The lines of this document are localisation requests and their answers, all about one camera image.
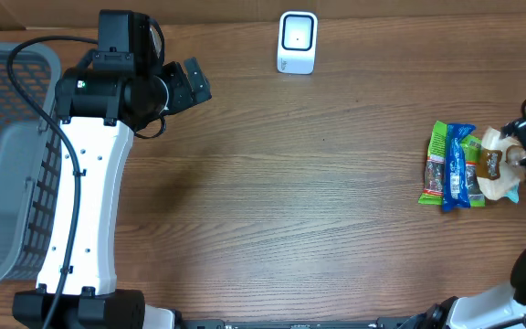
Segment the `beige cookie pouch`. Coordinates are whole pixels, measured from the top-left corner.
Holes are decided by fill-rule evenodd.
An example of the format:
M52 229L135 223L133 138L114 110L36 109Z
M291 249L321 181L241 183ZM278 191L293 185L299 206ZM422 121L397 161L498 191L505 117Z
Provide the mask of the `beige cookie pouch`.
M526 181L522 161L526 151L512 137L502 137L501 132L489 127L481 140L476 177L485 198L499 200L521 182Z

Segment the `teal snack packet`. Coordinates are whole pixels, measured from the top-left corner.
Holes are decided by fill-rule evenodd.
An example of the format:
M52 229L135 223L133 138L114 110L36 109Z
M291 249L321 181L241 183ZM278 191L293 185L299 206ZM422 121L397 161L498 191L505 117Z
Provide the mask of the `teal snack packet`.
M509 191L506 192L505 197L508 198L512 203L518 204L520 201L519 197L519 186L515 185Z

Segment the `blue cookie packet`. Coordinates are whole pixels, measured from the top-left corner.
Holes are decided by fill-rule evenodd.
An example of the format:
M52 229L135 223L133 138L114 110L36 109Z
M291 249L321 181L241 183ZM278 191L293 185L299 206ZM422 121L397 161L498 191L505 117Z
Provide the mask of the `blue cookie packet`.
M455 207L470 208L466 178L466 156L461 142L475 130L475 126L465 123L447 125L445 141L445 170L442 210L451 211Z

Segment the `green gummy candy bag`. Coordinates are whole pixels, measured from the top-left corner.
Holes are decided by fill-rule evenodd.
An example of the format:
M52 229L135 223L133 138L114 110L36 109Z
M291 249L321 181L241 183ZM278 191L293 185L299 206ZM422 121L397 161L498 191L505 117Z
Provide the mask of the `green gummy candy bag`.
M442 206L444 201L444 174L446 156L447 125L437 121L431 133L427 147L424 175L424 189L418 199L422 205ZM472 207L484 207L485 197L479 189L475 168L479 160L481 141L468 135L461 142L465 154L465 178L468 188L469 204Z

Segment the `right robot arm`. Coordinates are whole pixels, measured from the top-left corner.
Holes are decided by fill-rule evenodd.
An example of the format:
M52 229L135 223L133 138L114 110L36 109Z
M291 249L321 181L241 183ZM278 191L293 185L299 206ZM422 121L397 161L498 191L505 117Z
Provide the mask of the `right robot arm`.
M427 154L424 193L445 211L497 201L526 182L526 114L481 139L471 124L438 122ZM470 297L451 297L412 316L404 328L526 328L526 249L515 261L510 280Z

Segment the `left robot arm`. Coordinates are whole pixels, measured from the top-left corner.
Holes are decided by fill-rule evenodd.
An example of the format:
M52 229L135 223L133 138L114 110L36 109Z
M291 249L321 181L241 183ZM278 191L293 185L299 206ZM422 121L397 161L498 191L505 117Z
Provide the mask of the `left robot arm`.
M177 312L118 288L116 215L133 141L209 101L210 84L195 58L165 61L163 32L142 13L102 10L89 45L58 80L46 118L62 141L52 233L37 286L15 295L12 313L29 328L179 328Z

